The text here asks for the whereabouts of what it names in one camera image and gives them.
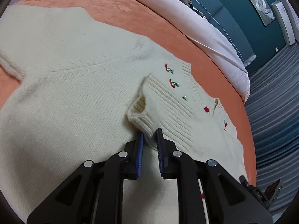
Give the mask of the silver framed wall picture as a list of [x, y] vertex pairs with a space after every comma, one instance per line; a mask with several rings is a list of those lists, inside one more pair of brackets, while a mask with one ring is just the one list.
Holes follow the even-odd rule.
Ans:
[[275, 20], [275, 15], [266, 0], [250, 0], [263, 25], [266, 27]]

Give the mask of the pale pink duvet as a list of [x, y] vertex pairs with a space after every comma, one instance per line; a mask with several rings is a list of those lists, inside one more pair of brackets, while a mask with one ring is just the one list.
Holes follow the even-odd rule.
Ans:
[[206, 19], [178, 0], [137, 0], [166, 19], [219, 68], [237, 93], [246, 102], [250, 80], [243, 62], [229, 40]]

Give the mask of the cream knitted cardigan sweater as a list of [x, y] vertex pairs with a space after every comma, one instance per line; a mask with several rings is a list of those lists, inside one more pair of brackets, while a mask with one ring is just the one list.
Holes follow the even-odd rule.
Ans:
[[178, 223], [176, 181], [159, 173], [157, 128], [193, 159], [246, 175], [220, 100], [146, 36], [79, 7], [12, 5], [1, 17], [1, 66], [21, 80], [1, 109], [1, 191], [22, 221], [85, 160], [108, 159], [139, 130], [145, 173], [125, 184], [124, 223]]

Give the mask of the white wall air conditioner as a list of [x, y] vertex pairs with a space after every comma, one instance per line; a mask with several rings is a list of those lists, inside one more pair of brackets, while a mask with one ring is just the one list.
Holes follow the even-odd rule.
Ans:
[[295, 35], [283, 3], [281, 1], [275, 1], [271, 6], [281, 27], [286, 44], [289, 46], [293, 45], [295, 43]]

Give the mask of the teal upholstered headboard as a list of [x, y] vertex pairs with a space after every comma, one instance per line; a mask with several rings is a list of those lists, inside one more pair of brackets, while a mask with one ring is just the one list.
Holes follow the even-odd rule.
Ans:
[[224, 36], [233, 43], [241, 60], [256, 58], [246, 70], [253, 73], [271, 60], [286, 45], [279, 22], [264, 25], [250, 0], [192, 0]]

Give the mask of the orange velvet bed cover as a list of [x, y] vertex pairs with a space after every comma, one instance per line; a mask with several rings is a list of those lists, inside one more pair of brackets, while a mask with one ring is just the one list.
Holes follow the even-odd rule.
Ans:
[[84, 159], [101, 160], [132, 140], [127, 112], [144, 80], [165, 73], [158, 55], [194, 76], [203, 95], [223, 102], [237, 139], [180, 145], [199, 158], [233, 149], [226, 166], [256, 182], [252, 134], [240, 97], [203, 51], [177, 28], [136, 0], [21, 0], [5, 19], [28, 12], [53, 33], [57, 59], [23, 64], [22, 82], [1, 108], [1, 189], [52, 189]]

